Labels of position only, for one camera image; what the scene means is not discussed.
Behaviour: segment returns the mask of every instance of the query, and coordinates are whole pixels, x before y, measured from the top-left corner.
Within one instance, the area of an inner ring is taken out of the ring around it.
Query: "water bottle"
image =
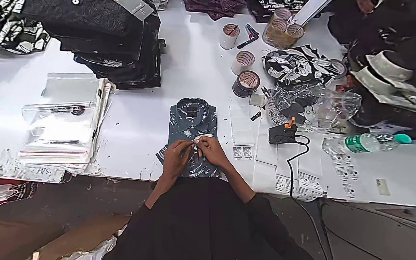
[[[364,133],[324,140],[322,149],[329,155],[391,151],[402,143],[412,143],[406,134]]]

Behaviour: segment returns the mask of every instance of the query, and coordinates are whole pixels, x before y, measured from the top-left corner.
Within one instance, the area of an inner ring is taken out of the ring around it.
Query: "cardboard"
[[[129,216],[121,215],[96,216],[40,248],[37,251],[38,260],[57,260],[68,257],[74,252],[94,250],[122,229],[129,220]]]

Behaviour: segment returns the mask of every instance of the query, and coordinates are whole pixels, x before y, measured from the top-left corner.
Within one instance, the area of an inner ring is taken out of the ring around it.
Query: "shirt label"
[[[197,107],[196,106],[189,106],[187,107],[187,117],[197,117]]]
[[[353,153],[364,153],[370,152],[369,150],[365,149],[364,146],[361,144],[361,136],[350,136],[344,140],[344,143],[348,147],[348,149]]]

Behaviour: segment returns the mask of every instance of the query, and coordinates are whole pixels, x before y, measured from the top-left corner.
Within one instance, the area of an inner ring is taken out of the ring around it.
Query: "finger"
[[[181,143],[183,143],[185,141],[186,140],[176,140],[168,147],[168,149],[174,149],[174,148],[176,148],[176,146],[180,145]]]
[[[181,153],[182,151],[184,151],[187,147],[189,147],[193,143],[194,143],[194,141],[183,141],[178,146],[176,146],[174,148],[174,150],[178,153]]]
[[[199,139],[195,140],[195,144],[198,146],[199,150],[201,150],[206,155],[206,150],[208,147],[202,142],[204,136],[200,137]]]
[[[187,162],[189,161],[189,157],[190,157],[190,154],[191,154],[191,152],[192,152],[193,149],[194,149],[194,145],[191,145],[189,148],[187,148],[185,150],[185,153],[182,156],[183,165],[184,164],[187,164]]]
[[[209,146],[209,145],[213,144],[213,142],[216,142],[217,141],[216,138],[209,137],[209,136],[202,136],[202,137],[199,138],[199,140],[201,142],[208,143],[207,146]]]

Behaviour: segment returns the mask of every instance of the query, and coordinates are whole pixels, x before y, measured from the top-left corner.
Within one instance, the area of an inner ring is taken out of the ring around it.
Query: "crumpled plastic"
[[[267,117],[275,124],[289,123],[280,113],[295,102],[297,98],[318,97],[317,102],[305,108],[303,115],[306,120],[299,125],[301,131],[327,131],[338,123],[350,119],[361,106],[361,96],[352,92],[338,92],[326,89],[323,85],[303,84],[291,90],[276,85],[269,89],[269,99],[266,102]]]

